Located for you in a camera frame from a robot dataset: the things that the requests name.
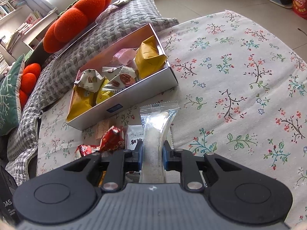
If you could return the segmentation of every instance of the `yellow snack package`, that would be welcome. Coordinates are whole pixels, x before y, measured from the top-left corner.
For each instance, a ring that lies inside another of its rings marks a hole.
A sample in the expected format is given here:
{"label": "yellow snack package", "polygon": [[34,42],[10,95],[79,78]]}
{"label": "yellow snack package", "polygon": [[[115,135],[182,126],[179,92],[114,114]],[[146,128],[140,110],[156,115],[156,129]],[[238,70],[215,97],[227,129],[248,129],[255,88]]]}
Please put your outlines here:
{"label": "yellow snack package", "polygon": [[145,79],[161,70],[166,59],[167,57],[164,54],[159,55],[154,36],[143,41],[135,57],[140,79]]}
{"label": "yellow snack package", "polygon": [[66,121],[69,122],[86,112],[87,110],[93,107],[94,102],[94,93],[87,91],[86,89],[80,86],[74,86],[75,90],[73,105],[68,113]]}
{"label": "yellow snack package", "polygon": [[103,101],[105,101],[107,98],[112,97],[114,95],[111,91],[103,91],[102,88],[109,83],[109,80],[105,78],[104,82],[102,83],[101,87],[98,90],[97,98],[96,98],[96,104],[99,104]]}

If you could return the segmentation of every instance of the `gray checkered quilt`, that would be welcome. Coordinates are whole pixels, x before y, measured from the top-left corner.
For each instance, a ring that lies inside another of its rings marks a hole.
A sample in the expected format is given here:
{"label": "gray checkered quilt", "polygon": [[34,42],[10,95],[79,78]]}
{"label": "gray checkered quilt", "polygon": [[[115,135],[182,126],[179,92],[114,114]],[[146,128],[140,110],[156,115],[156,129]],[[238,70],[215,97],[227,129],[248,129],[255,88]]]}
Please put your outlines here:
{"label": "gray checkered quilt", "polygon": [[18,185],[29,179],[28,163],[37,153],[37,119],[41,111],[59,100],[73,87],[81,66],[102,49],[134,30],[151,23],[156,32],[179,24],[173,18],[162,18],[154,0],[132,0],[101,20],[95,29],[58,59],[49,58],[34,91],[23,110],[20,125],[10,135],[6,170]]}

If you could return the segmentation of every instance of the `blue label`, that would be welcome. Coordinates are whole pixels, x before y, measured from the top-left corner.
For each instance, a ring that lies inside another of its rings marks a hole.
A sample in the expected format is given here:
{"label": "blue label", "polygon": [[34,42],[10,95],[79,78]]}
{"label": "blue label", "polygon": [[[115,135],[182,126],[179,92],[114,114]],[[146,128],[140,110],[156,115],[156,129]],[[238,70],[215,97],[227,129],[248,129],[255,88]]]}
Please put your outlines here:
{"label": "blue label", "polygon": [[120,108],[122,108],[122,105],[121,104],[116,104],[116,105],[112,106],[111,108],[107,109],[106,111],[110,112],[110,113],[113,113],[113,112],[119,110]]}

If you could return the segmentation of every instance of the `transparent snack package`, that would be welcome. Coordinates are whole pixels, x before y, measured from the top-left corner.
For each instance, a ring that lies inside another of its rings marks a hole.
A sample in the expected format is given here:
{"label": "transparent snack package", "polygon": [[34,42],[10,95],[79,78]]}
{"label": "transparent snack package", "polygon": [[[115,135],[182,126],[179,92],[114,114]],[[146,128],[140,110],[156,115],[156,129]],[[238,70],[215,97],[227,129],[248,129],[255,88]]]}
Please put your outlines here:
{"label": "transparent snack package", "polygon": [[144,159],[140,183],[165,182],[162,147],[179,109],[177,101],[150,104],[140,108],[142,124],[145,122]]}

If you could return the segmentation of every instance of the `white box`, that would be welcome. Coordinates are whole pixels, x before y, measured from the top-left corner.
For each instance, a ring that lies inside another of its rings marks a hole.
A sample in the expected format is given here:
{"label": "white box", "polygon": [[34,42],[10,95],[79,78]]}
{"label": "white box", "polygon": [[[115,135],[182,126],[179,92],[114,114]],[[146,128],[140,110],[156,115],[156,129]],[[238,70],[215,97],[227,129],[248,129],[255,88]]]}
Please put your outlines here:
{"label": "white box", "polygon": [[[112,60],[113,55],[119,50],[123,48],[138,48],[142,41],[153,35],[156,38],[159,54],[165,54],[154,29],[150,24],[147,24],[128,34],[110,47],[103,50],[100,54],[96,55],[79,69],[77,77],[86,69],[96,69],[101,74],[102,67],[108,64]],[[137,103],[149,99],[177,85],[178,81],[176,76],[171,69],[169,62],[165,61],[165,65],[162,70],[113,95],[102,103],[99,103],[90,110],[67,122],[67,124],[78,130],[84,130],[105,118],[111,117]],[[74,91],[70,101],[69,110],[72,106],[73,97]]]}

